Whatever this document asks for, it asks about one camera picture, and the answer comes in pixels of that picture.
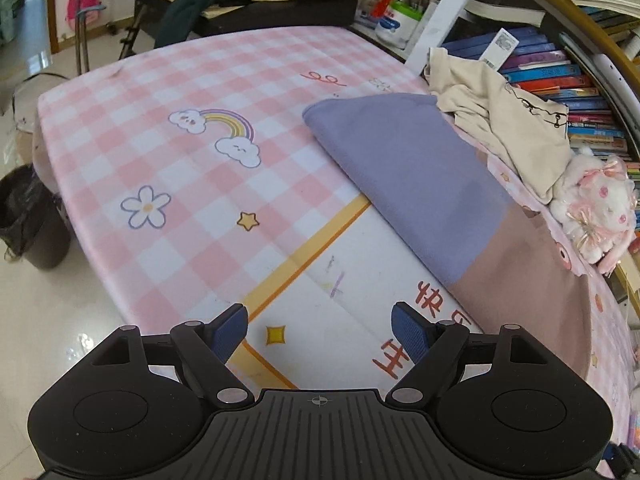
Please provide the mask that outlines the pink checkered table mat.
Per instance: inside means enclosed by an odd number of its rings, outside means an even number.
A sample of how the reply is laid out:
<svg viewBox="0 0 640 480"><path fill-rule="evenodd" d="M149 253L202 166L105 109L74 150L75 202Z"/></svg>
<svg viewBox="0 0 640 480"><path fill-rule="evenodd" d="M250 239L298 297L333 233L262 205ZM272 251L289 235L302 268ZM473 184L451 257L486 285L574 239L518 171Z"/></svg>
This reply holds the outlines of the pink checkered table mat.
<svg viewBox="0 0 640 480"><path fill-rule="evenodd" d="M38 174L125 318L29 413L46 478L638 477L630 333L551 202L440 110L587 275L586 376L521 325L483 332L303 121L385 93L434 96L346 30L292 27L146 52L39 99ZM460 377L427 405L385 402L413 367L399 301L470 331ZM227 367L254 403L213 405L169 332L232 304L248 331Z"/></svg>

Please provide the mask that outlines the purple and pink sweater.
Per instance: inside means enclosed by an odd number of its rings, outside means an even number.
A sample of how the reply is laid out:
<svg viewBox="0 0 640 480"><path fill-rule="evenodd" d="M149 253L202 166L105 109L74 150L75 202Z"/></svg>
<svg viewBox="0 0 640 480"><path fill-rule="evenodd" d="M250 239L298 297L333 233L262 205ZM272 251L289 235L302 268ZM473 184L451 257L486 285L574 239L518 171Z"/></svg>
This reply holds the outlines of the purple and pink sweater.
<svg viewBox="0 0 640 480"><path fill-rule="evenodd" d="M307 107L303 121L483 332L521 325L587 375L587 275L548 218L514 200L434 96L324 100Z"/></svg>

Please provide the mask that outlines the white green pen holder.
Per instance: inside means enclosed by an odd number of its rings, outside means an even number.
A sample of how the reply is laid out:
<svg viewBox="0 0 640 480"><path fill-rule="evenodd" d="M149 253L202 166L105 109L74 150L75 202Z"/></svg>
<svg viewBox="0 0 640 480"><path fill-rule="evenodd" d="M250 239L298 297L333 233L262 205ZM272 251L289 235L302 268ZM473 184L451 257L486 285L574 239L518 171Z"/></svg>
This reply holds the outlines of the white green pen holder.
<svg viewBox="0 0 640 480"><path fill-rule="evenodd" d="M419 10L393 0L375 26L375 37L386 46L404 50L422 18Z"/></svg>

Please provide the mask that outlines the white pink plush bunny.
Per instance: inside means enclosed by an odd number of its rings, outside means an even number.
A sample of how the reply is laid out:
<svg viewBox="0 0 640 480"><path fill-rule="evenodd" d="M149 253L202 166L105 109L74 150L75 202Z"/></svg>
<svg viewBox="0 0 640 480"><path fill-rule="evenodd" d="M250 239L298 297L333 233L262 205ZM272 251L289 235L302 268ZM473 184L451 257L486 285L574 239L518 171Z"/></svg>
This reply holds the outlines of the white pink plush bunny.
<svg viewBox="0 0 640 480"><path fill-rule="evenodd" d="M634 239L637 193L623 159L578 148L552 188L550 212L598 272L613 272Z"/></svg>

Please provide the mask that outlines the white box with barcode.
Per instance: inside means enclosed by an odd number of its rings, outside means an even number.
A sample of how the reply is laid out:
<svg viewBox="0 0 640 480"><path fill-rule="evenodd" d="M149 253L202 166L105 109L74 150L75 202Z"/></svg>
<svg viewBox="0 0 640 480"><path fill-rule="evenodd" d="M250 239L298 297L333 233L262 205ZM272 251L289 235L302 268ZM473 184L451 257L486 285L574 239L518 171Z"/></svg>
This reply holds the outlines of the white box with barcode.
<svg viewBox="0 0 640 480"><path fill-rule="evenodd" d="M486 49L480 56L480 62L485 63L493 70L500 70L503 64L512 55L520 40L505 29L500 29L491 39Z"/></svg>

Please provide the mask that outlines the black trash bin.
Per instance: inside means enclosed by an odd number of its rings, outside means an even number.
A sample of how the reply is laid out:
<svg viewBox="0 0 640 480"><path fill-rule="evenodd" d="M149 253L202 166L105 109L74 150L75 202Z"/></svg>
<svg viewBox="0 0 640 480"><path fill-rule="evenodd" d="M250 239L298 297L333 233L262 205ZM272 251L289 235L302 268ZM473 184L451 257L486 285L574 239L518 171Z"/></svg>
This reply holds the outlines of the black trash bin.
<svg viewBox="0 0 640 480"><path fill-rule="evenodd" d="M70 229L61 200L39 179L32 164L1 179L1 241L4 260L26 259L38 270L52 270L70 250Z"/></svg>

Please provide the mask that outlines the cream canvas tote bag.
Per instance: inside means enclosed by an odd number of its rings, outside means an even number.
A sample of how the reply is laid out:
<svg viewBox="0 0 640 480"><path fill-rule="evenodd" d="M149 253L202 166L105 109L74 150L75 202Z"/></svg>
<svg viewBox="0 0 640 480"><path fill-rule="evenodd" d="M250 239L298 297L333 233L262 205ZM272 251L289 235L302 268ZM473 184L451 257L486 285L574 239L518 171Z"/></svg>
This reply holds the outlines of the cream canvas tote bag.
<svg viewBox="0 0 640 480"><path fill-rule="evenodd" d="M573 156L568 108L511 86L480 61L433 48L424 70L438 108L486 150L516 172L541 203Z"/></svg>

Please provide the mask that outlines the white shelf post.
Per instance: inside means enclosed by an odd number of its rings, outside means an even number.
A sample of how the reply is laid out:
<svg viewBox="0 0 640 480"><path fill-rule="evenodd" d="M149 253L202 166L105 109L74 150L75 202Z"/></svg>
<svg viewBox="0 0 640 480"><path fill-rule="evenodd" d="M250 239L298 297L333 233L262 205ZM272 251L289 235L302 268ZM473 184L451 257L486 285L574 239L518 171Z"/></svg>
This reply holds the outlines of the white shelf post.
<svg viewBox="0 0 640 480"><path fill-rule="evenodd" d="M439 0L409 51L405 62L408 70L417 75L422 73L430 49L439 47L445 41L467 2L468 0Z"/></svg>

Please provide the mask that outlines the row of colourful books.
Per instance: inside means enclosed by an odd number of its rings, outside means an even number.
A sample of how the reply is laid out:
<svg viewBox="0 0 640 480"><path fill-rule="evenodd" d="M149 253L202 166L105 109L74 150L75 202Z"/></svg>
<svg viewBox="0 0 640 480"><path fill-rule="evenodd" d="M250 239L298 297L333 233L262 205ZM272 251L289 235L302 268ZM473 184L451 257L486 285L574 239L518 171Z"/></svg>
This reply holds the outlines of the row of colourful books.
<svg viewBox="0 0 640 480"><path fill-rule="evenodd" d="M520 43L496 72L511 86L568 108L567 136L573 153L578 148L590 148L600 159L616 155L630 164L631 177L637 179L639 145L631 136L622 109L597 81L594 71L579 61L573 48L550 40L535 27L504 29ZM441 48L456 58L480 61L499 30L452 40Z"/></svg>

